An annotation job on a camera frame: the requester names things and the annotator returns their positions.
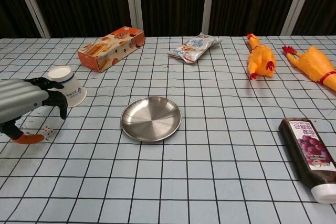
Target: grape label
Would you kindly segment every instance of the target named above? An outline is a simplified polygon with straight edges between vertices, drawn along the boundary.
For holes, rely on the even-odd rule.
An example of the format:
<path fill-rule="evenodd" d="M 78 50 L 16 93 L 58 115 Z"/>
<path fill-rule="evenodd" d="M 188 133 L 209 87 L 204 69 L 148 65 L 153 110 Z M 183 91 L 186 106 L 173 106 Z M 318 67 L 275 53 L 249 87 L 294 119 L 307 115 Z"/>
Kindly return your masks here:
<path fill-rule="evenodd" d="M 290 126 L 311 170 L 336 171 L 329 152 L 309 122 L 290 121 Z"/>

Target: plastic wrapper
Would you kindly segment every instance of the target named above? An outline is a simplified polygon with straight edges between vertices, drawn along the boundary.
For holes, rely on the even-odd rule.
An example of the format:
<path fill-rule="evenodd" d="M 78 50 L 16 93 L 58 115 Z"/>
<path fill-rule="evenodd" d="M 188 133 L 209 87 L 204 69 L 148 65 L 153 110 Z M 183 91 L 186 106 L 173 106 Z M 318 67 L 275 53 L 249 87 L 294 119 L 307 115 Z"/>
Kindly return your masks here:
<path fill-rule="evenodd" d="M 221 43 L 221 39 L 200 33 L 183 43 L 180 47 L 168 52 L 169 56 L 182 58 L 186 63 L 194 63 L 209 48 Z"/>

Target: white bottle cap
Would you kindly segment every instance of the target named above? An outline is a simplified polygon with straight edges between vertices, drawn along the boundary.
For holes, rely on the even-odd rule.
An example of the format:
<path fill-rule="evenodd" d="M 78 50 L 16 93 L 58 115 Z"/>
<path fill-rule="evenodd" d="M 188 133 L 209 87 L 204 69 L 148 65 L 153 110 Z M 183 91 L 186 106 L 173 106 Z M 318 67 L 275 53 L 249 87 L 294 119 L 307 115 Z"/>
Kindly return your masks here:
<path fill-rule="evenodd" d="M 336 184 L 321 184 L 311 189 L 315 200 L 322 204 L 336 203 Z"/>

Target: robot finger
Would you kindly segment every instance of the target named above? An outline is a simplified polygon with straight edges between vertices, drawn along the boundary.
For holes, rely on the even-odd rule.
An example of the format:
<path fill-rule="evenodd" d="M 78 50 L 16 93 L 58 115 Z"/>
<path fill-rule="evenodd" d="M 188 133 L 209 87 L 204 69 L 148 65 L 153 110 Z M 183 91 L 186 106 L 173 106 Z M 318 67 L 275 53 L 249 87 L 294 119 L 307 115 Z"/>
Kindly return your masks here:
<path fill-rule="evenodd" d="M 47 90 L 49 98 L 42 102 L 43 106 L 59 107 L 59 115 L 65 120 L 67 118 L 68 102 L 66 97 L 59 91 Z"/>
<path fill-rule="evenodd" d="M 19 118 L 0 124 L 0 132 L 9 136 L 12 141 L 18 144 L 34 144 L 42 141 L 42 135 L 26 135 L 16 125 L 15 121 Z"/>
<path fill-rule="evenodd" d="M 31 84 L 40 87 L 42 90 L 47 89 L 62 89 L 64 86 L 61 83 L 58 83 L 57 81 L 50 81 L 47 78 L 39 77 L 39 78 L 33 78 L 29 80 L 25 80 L 27 82 L 30 82 Z"/>

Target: table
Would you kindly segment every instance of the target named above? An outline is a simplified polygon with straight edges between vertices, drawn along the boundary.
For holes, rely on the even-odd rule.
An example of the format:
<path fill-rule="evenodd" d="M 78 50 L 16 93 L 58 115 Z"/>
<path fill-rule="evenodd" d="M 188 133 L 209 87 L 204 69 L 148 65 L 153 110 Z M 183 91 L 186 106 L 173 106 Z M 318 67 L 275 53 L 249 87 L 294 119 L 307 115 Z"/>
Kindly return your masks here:
<path fill-rule="evenodd" d="M 281 50 L 316 45 L 335 64 L 336 36 L 260 37 L 278 67 L 254 81 L 245 37 L 221 37 L 194 65 L 167 56 L 188 38 L 149 37 L 103 73 L 76 53 L 96 38 L 1 39 L 0 79 L 68 65 L 88 95 L 65 121 L 50 107 L 18 121 L 29 133 L 50 125 L 48 140 L 19 145 L 0 135 L 0 222 L 334 223 L 336 205 L 316 203 L 298 181 L 278 125 L 310 118 L 336 158 L 335 92 Z M 120 128 L 125 106 L 148 95 L 171 99 L 183 115 L 179 130 L 154 144 Z"/>

